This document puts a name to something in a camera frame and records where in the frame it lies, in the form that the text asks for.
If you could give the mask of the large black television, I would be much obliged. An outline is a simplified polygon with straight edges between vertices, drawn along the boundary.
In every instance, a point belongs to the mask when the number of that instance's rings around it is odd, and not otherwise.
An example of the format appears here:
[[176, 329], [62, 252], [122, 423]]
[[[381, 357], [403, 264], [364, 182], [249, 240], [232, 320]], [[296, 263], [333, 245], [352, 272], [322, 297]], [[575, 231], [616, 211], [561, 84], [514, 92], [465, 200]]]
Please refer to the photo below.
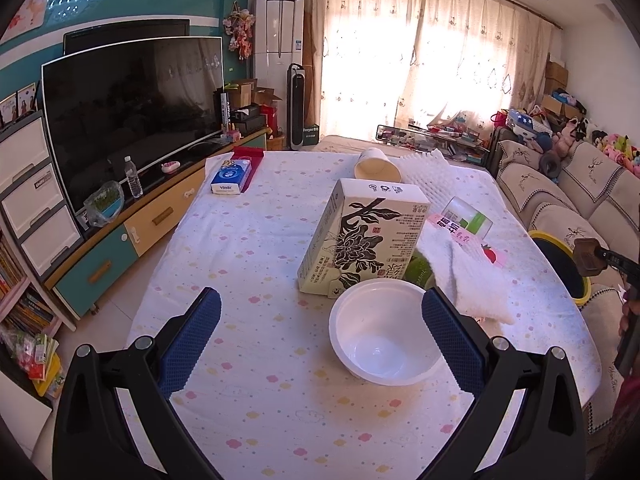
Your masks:
[[175, 36], [107, 44], [41, 67], [53, 157], [73, 211], [105, 182], [126, 179], [221, 128], [222, 41]]

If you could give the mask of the wooden tv cabinet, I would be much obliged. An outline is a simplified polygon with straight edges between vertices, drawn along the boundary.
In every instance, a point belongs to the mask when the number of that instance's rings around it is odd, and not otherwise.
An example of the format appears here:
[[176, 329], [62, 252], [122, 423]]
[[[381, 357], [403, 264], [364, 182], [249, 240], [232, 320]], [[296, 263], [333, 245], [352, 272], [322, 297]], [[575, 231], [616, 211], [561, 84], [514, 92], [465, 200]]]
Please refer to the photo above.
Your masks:
[[168, 174], [140, 200], [133, 200], [104, 228], [82, 242], [44, 284], [78, 321], [130, 266], [178, 226], [206, 181], [204, 160]]

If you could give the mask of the white folded towel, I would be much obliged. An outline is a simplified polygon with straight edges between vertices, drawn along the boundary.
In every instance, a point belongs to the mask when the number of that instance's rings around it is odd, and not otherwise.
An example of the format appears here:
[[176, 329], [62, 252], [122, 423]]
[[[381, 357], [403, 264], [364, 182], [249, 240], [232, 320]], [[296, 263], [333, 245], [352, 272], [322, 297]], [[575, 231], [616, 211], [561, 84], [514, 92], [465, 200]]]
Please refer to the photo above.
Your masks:
[[435, 284], [464, 315], [513, 325], [506, 274], [481, 252], [468, 254], [449, 232], [425, 222], [416, 249], [426, 259]]

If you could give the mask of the white drawer unit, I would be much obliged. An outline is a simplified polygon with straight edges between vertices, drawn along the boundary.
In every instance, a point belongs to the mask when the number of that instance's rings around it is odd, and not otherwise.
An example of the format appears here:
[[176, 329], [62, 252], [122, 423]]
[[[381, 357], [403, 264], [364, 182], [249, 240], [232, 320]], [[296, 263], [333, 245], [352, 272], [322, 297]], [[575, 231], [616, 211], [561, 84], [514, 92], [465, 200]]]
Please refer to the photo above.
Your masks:
[[40, 112], [1, 133], [1, 213], [40, 280], [46, 280], [82, 242]]

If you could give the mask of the white plastic bowl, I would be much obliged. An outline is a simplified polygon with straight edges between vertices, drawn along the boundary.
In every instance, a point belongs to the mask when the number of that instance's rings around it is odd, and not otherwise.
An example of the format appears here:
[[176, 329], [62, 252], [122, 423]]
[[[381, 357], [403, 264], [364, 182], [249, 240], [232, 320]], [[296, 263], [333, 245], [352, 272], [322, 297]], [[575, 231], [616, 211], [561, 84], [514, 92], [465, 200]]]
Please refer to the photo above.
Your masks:
[[343, 292], [329, 316], [331, 346], [354, 376], [385, 387], [412, 386], [444, 362], [422, 316], [424, 289], [376, 278]]

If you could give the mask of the beige sofa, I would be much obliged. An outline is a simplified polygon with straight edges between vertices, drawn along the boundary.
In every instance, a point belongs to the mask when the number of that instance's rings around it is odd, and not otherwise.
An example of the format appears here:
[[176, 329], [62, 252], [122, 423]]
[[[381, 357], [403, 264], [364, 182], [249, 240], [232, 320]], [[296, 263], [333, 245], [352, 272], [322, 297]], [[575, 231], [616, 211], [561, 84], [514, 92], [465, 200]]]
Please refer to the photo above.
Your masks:
[[[639, 179], [593, 145], [573, 144], [559, 175], [541, 172], [541, 154], [512, 140], [499, 143], [496, 179], [514, 214], [529, 231], [554, 236], [568, 247], [596, 238], [602, 247], [635, 259], [639, 255]], [[614, 367], [620, 290], [625, 279], [608, 268], [591, 279], [592, 292], [579, 308], [603, 366], [600, 387], [586, 407], [590, 434], [610, 424], [622, 378]]]

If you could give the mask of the red flat box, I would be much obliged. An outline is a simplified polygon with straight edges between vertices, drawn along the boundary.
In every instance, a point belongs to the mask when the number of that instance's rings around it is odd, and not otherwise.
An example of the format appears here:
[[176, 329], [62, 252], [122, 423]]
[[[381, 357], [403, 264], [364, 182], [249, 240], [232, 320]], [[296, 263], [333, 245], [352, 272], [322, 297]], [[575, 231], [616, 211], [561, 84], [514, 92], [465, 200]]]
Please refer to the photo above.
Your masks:
[[236, 146], [232, 151], [232, 160], [246, 160], [250, 163], [250, 169], [247, 170], [247, 176], [244, 180], [241, 192], [244, 193], [250, 186], [257, 168], [262, 163], [265, 156], [263, 148], [253, 148], [252, 146], [240, 145]]

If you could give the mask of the pile of plush toys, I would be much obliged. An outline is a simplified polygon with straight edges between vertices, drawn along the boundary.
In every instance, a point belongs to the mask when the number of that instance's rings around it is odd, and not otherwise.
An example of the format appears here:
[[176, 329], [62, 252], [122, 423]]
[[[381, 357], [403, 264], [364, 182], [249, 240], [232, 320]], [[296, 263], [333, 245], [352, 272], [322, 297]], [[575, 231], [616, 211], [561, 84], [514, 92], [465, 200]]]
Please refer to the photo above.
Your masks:
[[582, 103], [564, 89], [546, 94], [541, 104], [528, 110], [500, 110], [491, 121], [494, 131], [486, 168], [494, 176], [517, 162], [555, 179], [580, 142], [593, 146], [634, 176], [639, 174], [638, 146], [628, 136], [599, 129], [586, 117]]

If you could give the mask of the blue tissue pack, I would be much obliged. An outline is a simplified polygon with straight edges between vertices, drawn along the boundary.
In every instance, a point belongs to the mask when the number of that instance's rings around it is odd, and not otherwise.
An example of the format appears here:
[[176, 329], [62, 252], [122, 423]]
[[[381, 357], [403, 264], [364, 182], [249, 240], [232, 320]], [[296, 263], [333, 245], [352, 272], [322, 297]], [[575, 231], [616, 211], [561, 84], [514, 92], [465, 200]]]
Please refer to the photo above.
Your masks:
[[225, 160], [210, 182], [210, 190], [216, 195], [241, 194], [250, 163], [246, 160]]

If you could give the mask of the black tower fan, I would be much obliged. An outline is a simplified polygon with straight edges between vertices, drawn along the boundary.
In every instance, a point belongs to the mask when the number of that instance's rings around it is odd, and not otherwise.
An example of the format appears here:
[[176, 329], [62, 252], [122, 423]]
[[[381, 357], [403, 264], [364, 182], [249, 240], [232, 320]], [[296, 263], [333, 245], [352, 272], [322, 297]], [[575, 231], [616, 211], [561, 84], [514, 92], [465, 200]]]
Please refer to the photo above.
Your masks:
[[299, 150], [304, 144], [304, 104], [305, 70], [303, 66], [292, 63], [288, 66], [286, 119], [288, 120], [288, 146], [294, 151]]

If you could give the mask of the artificial flower decoration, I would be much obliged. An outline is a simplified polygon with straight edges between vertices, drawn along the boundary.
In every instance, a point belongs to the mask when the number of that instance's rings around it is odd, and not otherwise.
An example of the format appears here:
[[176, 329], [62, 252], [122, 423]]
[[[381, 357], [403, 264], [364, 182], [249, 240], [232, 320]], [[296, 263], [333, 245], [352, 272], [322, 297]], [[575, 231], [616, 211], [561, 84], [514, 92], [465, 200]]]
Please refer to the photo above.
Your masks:
[[229, 50], [235, 52], [240, 61], [248, 60], [253, 54], [255, 15], [233, 3], [229, 15], [222, 20], [224, 33], [229, 37]]

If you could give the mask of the white foam fruit net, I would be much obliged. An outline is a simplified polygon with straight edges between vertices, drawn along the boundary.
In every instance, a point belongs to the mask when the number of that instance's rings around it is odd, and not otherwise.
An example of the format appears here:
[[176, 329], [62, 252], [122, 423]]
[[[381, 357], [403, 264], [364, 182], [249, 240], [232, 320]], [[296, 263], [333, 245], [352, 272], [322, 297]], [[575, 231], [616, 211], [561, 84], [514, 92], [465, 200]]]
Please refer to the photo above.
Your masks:
[[413, 152], [398, 157], [395, 165], [402, 180], [420, 188], [430, 201], [432, 211], [438, 214], [458, 195], [457, 174], [439, 150], [428, 153]]

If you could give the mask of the cluttered glass side table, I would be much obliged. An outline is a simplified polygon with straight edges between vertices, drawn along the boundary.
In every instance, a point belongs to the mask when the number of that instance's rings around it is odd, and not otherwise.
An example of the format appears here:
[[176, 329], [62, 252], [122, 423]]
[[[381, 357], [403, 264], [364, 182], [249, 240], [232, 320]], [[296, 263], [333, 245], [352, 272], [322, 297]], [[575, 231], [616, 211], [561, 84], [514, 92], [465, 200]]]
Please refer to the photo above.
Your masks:
[[477, 136], [468, 136], [466, 133], [451, 132], [438, 127], [423, 129], [378, 125], [375, 140], [413, 151], [439, 150], [445, 158], [476, 166], [483, 166], [489, 154], [488, 148], [484, 147]]

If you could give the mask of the clear water bottle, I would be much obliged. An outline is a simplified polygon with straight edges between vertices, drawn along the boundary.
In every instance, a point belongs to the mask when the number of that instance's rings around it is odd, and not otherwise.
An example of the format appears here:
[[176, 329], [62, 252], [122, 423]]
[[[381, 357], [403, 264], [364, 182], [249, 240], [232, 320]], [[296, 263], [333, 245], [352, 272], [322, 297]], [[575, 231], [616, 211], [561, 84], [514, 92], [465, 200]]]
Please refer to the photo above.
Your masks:
[[130, 156], [124, 157], [124, 169], [130, 192], [136, 200], [143, 196], [143, 188], [138, 175], [138, 170]]

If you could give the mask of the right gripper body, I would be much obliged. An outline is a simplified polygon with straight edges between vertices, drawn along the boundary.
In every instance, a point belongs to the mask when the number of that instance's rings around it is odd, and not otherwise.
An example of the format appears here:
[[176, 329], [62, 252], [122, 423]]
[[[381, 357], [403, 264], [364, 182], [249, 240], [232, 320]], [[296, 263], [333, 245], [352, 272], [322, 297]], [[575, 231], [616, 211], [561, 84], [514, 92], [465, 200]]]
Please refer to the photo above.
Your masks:
[[[607, 268], [626, 275], [630, 286], [628, 299], [639, 299], [639, 263], [633, 262], [611, 249], [603, 248], [595, 238], [578, 238], [575, 240], [573, 260], [578, 273], [584, 278], [597, 276]], [[618, 372], [627, 377], [634, 368], [639, 355], [639, 321], [633, 310], [627, 316], [628, 327], [624, 331], [617, 349], [614, 365]]]

